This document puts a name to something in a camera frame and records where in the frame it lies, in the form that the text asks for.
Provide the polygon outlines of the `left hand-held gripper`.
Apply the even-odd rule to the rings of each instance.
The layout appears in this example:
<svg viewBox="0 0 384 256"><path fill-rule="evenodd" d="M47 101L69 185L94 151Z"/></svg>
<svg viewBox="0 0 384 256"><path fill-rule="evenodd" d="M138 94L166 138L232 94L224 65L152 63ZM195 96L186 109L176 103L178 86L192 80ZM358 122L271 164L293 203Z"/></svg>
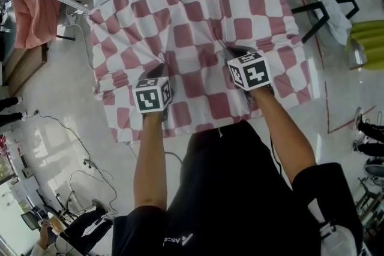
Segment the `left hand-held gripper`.
<svg viewBox="0 0 384 256"><path fill-rule="evenodd" d="M166 53L158 55L162 64L144 72L132 86L137 112L143 115L161 112L162 122L168 121L168 107L173 100L174 91L170 82Z"/></svg>

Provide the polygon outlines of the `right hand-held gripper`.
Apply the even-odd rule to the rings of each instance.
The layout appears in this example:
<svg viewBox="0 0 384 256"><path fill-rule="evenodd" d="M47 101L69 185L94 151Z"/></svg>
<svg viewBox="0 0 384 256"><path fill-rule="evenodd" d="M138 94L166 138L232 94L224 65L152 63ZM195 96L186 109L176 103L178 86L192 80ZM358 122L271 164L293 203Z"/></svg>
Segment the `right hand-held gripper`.
<svg viewBox="0 0 384 256"><path fill-rule="evenodd" d="M250 91L264 87L273 95L272 77L267 59L256 49L246 46L227 47L218 40L221 53L230 72L230 80L243 90L248 104L254 103Z"/></svg>

